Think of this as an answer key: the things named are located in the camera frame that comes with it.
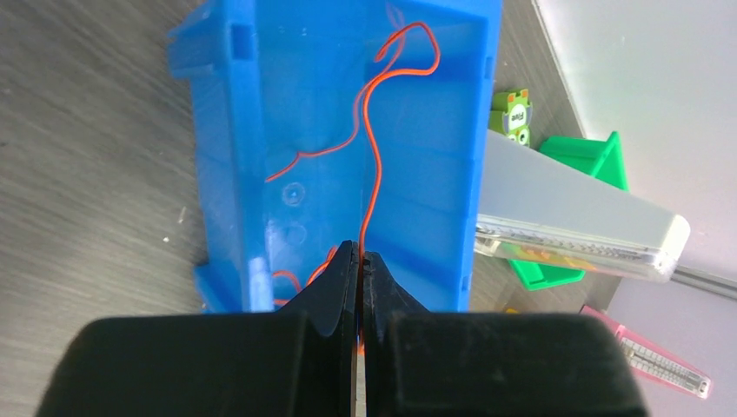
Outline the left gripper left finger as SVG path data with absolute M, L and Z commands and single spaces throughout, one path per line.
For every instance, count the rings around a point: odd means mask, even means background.
M 351 416 L 357 254 L 272 313 L 109 317 L 71 340 L 40 416 Z

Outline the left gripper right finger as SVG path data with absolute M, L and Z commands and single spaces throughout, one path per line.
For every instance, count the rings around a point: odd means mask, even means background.
M 614 336 L 582 314 L 436 313 L 367 253 L 371 416 L 645 416 Z

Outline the white metronome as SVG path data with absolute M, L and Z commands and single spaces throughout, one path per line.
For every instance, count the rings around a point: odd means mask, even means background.
M 489 131 L 474 250 L 480 255 L 667 282 L 691 232 L 628 190 L 621 139 L 551 136 L 539 149 Z

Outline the pink metronome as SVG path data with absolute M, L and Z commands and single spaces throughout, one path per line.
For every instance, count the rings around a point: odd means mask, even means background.
M 588 305 L 580 313 L 598 318 L 614 333 L 634 374 L 702 400 L 711 394 L 711 378 L 679 356 Z

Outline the blue plastic bin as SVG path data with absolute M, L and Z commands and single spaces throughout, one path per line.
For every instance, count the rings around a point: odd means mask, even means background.
M 208 1 L 189 82 L 211 313 L 292 298 L 361 236 L 426 308 L 468 308 L 498 1 Z

